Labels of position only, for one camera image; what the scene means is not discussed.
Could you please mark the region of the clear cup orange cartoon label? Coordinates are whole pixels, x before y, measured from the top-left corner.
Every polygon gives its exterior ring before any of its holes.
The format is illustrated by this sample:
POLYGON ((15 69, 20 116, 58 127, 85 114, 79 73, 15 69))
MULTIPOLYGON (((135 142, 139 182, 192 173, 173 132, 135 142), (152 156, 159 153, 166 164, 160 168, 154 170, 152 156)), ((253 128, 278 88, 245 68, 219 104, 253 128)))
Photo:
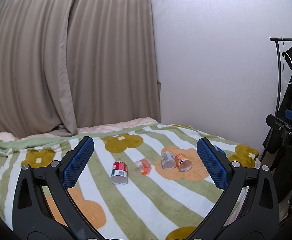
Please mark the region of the clear cup orange cartoon label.
POLYGON ((176 155, 174 159, 181 172, 189 171, 193 166, 193 163, 187 158, 185 154, 180 153, 176 155))

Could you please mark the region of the black clothes rack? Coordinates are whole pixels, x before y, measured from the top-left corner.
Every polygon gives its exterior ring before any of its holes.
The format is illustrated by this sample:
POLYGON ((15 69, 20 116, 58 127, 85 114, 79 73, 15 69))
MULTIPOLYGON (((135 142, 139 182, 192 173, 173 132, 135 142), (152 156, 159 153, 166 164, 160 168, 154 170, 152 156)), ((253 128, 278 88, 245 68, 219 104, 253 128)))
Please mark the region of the black clothes rack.
POLYGON ((270 41, 275 43, 276 53, 277 53, 278 88, 277 88, 277 101, 276 101, 276 110, 275 110, 275 116, 277 116, 278 110, 279 110, 279 105, 280 105, 281 88, 282 88, 281 54, 280 54, 279 42, 282 42, 282 43, 292 42, 292 38, 270 36, 270 41))

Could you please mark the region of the blue labelled cup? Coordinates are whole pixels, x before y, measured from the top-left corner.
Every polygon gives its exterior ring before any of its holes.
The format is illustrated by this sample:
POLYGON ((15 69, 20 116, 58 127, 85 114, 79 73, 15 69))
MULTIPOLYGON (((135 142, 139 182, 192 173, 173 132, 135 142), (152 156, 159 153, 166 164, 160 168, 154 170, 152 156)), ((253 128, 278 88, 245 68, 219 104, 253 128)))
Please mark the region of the blue labelled cup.
POLYGON ((215 147, 215 149, 221 153, 223 153, 224 155, 226 155, 226 152, 224 152, 222 149, 220 149, 217 145, 213 145, 215 147))

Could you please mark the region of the striped floral blanket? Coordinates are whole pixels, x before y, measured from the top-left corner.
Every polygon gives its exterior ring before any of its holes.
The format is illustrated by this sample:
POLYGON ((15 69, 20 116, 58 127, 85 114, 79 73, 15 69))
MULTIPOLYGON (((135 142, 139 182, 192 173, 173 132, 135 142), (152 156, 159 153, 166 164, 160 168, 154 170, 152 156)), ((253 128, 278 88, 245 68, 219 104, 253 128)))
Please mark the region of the striped floral blanket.
MULTIPOLYGON (((151 124, 93 135, 94 154, 69 193, 89 222, 106 238, 172 239, 196 228, 217 202, 218 189, 196 153, 204 132, 183 125, 151 124), (165 170, 161 154, 182 153, 193 163, 181 172, 165 170), (114 185, 115 159, 128 168, 128 183, 114 185), (151 171, 138 174, 134 163, 148 159, 151 171)), ((21 168, 45 167, 60 160, 81 140, 31 138, 0 141, 0 217, 12 226, 12 205, 21 168)))

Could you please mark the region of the clear cup grey label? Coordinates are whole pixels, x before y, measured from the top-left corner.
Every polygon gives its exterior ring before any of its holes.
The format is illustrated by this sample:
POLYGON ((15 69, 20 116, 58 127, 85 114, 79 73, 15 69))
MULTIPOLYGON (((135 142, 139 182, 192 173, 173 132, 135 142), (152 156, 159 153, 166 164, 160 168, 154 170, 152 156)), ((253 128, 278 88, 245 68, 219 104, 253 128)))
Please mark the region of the clear cup grey label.
POLYGON ((166 151, 161 154, 161 164, 165 170, 172 170, 176 167, 176 161, 171 152, 166 151))

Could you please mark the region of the beige curtain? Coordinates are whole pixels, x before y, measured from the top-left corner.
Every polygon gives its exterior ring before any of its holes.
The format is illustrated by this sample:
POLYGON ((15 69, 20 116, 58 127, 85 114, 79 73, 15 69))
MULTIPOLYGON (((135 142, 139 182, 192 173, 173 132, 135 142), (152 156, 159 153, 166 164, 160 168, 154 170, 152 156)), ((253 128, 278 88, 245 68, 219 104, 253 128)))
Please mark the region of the beige curtain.
POLYGON ((160 120, 151 0, 0 0, 0 132, 160 120))

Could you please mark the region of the pink mattress sheet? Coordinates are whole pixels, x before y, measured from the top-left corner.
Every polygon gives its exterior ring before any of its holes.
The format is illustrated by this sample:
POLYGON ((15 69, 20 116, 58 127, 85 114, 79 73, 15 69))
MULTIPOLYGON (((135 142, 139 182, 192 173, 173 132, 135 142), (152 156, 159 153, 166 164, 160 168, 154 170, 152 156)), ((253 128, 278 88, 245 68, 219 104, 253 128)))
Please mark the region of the pink mattress sheet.
MULTIPOLYGON (((130 121, 119 122, 116 124, 106 124, 106 125, 99 125, 99 126, 93 126, 93 127, 78 128, 77 131, 78 131, 78 134, 108 133, 108 132, 120 131, 120 130, 126 129, 126 128, 134 128, 137 126, 144 126, 144 125, 150 125, 150 124, 158 124, 158 122, 155 119, 150 118, 150 117, 137 118, 137 119, 130 120, 130 121)), ((28 137, 24 137, 24 138, 19 139, 11 133, 0 132, 0 141, 10 142, 10 141, 19 141, 19 140, 25 140, 25 139, 31 139, 31 138, 60 138, 60 137, 63 137, 63 135, 60 136, 61 134, 62 134, 61 131, 53 131, 50 133, 30 135, 28 137)))

